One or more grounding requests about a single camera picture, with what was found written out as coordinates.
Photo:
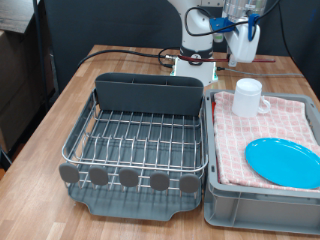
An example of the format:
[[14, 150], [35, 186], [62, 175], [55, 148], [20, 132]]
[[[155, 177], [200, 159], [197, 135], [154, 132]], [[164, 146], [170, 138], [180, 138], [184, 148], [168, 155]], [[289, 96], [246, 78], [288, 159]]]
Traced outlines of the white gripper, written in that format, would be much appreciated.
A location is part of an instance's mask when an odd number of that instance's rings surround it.
[[237, 63], [251, 63], [256, 55], [260, 38], [260, 27], [250, 27], [248, 23], [240, 24], [231, 32], [225, 34], [228, 45], [230, 67]]

